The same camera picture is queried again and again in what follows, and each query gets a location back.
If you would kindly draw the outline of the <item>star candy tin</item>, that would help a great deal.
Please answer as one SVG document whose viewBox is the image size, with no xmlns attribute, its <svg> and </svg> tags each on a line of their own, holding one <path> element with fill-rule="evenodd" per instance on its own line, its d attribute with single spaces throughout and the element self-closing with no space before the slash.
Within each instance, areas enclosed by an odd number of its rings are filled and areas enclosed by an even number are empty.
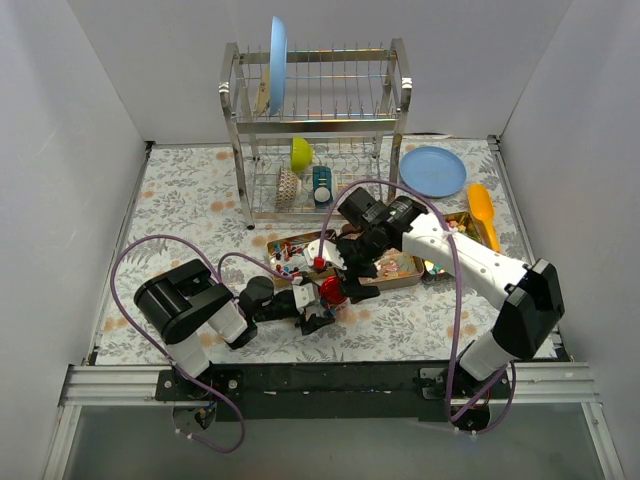
<svg viewBox="0 0 640 480">
<path fill-rule="evenodd" d="M 476 227 L 472 215 L 467 211 L 445 214 L 444 218 L 450 229 L 457 229 L 460 233 L 470 239 L 487 246 L 482 232 Z M 451 275 L 440 265 L 423 261 L 424 274 L 422 281 L 424 283 L 432 283 L 447 280 Z"/>
</svg>

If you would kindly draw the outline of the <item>red jar lid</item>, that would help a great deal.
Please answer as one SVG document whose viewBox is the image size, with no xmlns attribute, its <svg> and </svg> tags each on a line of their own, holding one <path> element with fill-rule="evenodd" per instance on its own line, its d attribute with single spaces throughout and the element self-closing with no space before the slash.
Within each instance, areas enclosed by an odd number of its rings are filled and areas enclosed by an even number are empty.
<svg viewBox="0 0 640 480">
<path fill-rule="evenodd" d="M 337 276 L 327 277 L 319 288 L 321 299 L 331 307 L 341 305 L 347 300 L 342 292 L 340 279 Z"/>
</svg>

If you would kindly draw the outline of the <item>yellow plastic scoop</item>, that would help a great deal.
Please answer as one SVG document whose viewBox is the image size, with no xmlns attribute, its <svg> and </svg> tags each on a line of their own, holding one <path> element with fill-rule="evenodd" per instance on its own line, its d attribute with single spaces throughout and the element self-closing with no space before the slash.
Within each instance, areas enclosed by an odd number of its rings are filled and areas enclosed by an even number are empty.
<svg viewBox="0 0 640 480">
<path fill-rule="evenodd" d="M 474 221 L 484 234 L 489 248 L 501 252 L 494 226 L 495 211 L 489 191 L 482 184 L 471 184 L 467 190 L 469 208 Z"/>
</svg>

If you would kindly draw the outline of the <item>clear glass jar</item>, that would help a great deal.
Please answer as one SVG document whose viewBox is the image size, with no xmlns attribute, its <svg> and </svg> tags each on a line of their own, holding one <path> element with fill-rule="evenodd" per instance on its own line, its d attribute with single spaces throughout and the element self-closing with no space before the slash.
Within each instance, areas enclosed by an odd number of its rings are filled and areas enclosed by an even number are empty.
<svg viewBox="0 0 640 480">
<path fill-rule="evenodd" d="M 326 300 L 321 301 L 322 317 L 332 321 L 336 320 L 337 315 L 346 308 L 347 303 L 342 302 L 340 304 L 331 304 Z"/>
</svg>

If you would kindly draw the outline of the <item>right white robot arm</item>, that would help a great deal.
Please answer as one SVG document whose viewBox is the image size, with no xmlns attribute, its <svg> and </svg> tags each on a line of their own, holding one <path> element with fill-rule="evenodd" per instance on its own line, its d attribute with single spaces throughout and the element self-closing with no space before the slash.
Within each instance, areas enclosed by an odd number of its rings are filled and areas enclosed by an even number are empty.
<svg viewBox="0 0 640 480">
<path fill-rule="evenodd" d="M 384 253 L 396 249 L 442 266 L 497 309 L 494 326 L 456 361 L 452 383 L 464 397 L 479 395 L 508 362 L 532 359 L 565 313 L 553 264 L 539 259 L 527 265 L 446 230 L 426 206 L 407 196 L 384 204 L 357 188 L 338 211 L 360 231 L 336 244 L 344 265 L 341 290 L 352 302 L 372 297 L 360 281 L 373 274 Z"/>
</svg>

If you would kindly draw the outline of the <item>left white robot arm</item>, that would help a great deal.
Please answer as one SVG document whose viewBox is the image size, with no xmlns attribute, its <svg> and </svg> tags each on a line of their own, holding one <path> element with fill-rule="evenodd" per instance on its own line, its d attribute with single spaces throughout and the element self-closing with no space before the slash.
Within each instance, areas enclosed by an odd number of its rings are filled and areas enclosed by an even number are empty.
<svg viewBox="0 0 640 480">
<path fill-rule="evenodd" d="M 259 323 L 292 319 L 302 334 L 310 335 L 335 322 L 319 286 L 306 277 L 277 291 L 270 278 L 254 276 L 234 296 L 198 259 L 145 282 L 134 304 L 159 333 L 165 351 L 182 371 L 178 387 L 193 400 L 205 398 L 213 386 L 211 362 L 197 334 L 202 326 L 237 350 L 256 337 Z"/>
</svg>

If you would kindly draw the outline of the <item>steel dish rack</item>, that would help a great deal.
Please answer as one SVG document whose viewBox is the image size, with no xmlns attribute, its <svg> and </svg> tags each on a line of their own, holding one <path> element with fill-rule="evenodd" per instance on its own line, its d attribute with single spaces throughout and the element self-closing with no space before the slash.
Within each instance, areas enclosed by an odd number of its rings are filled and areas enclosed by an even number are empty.
<svg viewBox="0 0 640 480">
<path fill-rule="evenodd" d="M 360 178 L 397 181 L 413 90 L 402 39 L 387 46 L 291 47 L 281 114 L 270 117 L 268 107 L 255 117 L 255 95 L 269 61 L 267 51 L 228 43 L 218 83 L 247 227 L 320 216 L 310 169 L 300 175 L 302 192 L 293 205 L 276 207 L 277 174 L 289 166 L 293 137 L 311 144 L 313 162 L 328 166 L 338 187 Z"/>
</svg>

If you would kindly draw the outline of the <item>popsicle candy tin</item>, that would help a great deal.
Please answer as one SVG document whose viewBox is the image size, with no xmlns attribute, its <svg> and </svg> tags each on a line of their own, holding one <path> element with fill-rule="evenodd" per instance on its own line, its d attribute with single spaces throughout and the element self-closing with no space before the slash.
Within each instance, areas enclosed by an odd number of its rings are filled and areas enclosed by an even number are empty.
<svg viewBox="0 0 640 480">
<path fill-rule="evenodd" d="M 425 267 L 418 257 L 412 257 L 396 249 L 390 249 L 375 261 L 375 278 L 361 277 L 364 286 L 376 286 L 380 291 L 407 288 L 421 281 Z"/>
</svg>

